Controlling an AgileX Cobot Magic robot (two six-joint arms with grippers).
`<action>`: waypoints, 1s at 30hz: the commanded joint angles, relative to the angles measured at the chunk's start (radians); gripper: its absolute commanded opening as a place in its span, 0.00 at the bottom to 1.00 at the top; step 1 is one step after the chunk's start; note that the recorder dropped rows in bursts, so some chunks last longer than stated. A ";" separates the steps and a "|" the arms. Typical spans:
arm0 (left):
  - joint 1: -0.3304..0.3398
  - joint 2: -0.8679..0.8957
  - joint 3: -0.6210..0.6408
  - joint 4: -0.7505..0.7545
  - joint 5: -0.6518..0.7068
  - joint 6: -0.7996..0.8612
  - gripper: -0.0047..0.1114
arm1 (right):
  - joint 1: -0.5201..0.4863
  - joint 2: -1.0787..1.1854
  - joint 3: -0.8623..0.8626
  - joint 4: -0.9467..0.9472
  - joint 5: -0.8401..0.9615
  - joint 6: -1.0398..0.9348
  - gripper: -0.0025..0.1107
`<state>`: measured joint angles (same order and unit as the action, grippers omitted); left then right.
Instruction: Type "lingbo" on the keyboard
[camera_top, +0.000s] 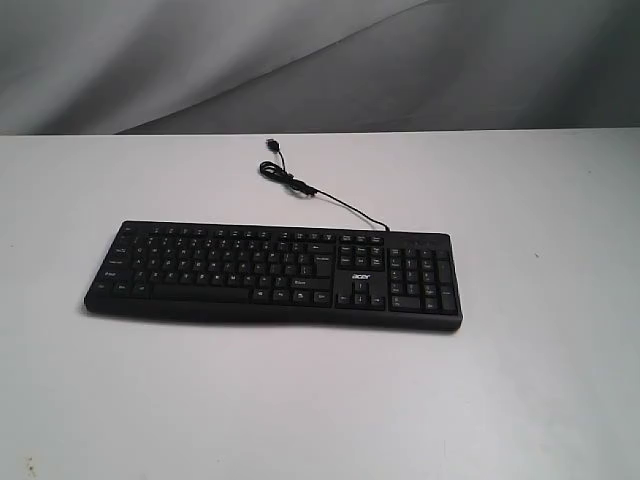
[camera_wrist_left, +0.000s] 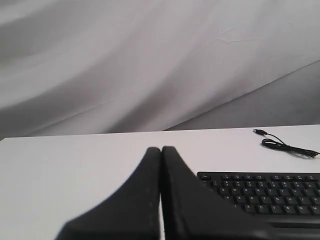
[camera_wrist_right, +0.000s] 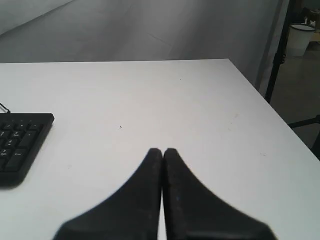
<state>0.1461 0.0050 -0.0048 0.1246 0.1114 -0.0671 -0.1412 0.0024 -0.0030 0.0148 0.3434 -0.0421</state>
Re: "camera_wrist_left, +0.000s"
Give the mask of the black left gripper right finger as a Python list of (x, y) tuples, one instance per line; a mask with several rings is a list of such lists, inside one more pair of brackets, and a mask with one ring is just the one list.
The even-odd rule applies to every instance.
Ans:
[(173, 146), (161, 151), (161, 202), (167, 240), (275, 240), (271, 226), (209, 190)]

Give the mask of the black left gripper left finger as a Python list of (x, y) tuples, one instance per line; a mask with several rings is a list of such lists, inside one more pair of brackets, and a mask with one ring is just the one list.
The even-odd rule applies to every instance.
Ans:
[(65, 223), (58, 240), (158, 240), (161, 151), (146, 150), (141, 162), (110, 197)]

